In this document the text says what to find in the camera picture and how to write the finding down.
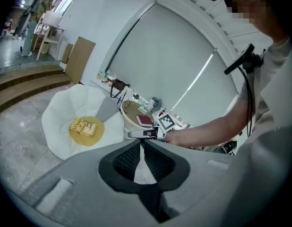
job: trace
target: wooden step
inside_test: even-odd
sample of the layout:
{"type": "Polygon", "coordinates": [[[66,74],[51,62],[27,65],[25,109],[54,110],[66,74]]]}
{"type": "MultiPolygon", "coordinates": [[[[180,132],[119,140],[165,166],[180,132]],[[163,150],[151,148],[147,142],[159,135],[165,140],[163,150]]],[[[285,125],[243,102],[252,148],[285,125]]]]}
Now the wooden step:
{"type": "Polygon", "coordinates": [[[26,70],[11,71],[0,75],[0,91],[22,82],[62,73],[63,69],[58,65],[37,66],[26,70]]]}
{"type": "Polygon", "coordinates": [[[46,90],[67,85],[70,80],[64,74],[26,81],[0,91],[0,113],[12,105],[46,90]]]}

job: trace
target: black bag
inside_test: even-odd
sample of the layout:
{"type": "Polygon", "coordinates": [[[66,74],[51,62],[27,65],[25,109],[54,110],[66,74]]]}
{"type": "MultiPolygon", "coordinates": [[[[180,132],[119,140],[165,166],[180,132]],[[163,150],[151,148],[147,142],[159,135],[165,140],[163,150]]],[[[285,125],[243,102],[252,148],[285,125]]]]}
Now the black bag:
{"type": "Polygon", "coordinates": [[[123,89],[128,86],[130,87],[130,84],[126,84],[125,82],[119,80],[119,79],[115,79],[114,81],[112,81],[112,88],[110,90],[110,97],[112,98],[116,98],[122,91],[123,89]],[[113,88],[116,88],[119,90],[119,92],[115,95],[115,96],[112,96],[112,90],[113,88]]]}

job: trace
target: shoe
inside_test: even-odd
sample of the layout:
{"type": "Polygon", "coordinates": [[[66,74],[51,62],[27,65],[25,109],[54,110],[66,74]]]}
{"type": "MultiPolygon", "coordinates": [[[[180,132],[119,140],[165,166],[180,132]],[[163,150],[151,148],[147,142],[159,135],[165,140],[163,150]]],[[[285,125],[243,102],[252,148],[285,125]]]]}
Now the shoe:
{"type": "Polygon", "coordinates": [[[28,55],[22,55],[22,57],[28,57],[28,56],[32,56],[32,55],[33,55],[33,53],[30,52],[28,55]]]}

